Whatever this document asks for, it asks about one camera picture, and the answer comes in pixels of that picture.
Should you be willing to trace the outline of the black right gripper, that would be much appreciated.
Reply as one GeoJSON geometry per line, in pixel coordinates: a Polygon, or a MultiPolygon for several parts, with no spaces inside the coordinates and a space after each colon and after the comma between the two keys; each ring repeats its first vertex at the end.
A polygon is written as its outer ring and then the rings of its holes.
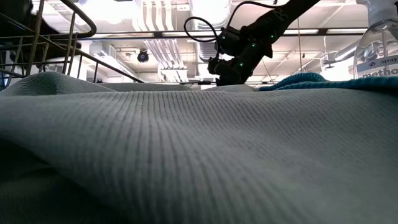
{"type": "Polygon", "coordinates": [[[254,69],[260,62],[260,55],[241,55],[231,60],[210,57],[208,71],[212,75],[219,75],[216,79],[217,86],[245,84],[252,76],[254,69]]]}

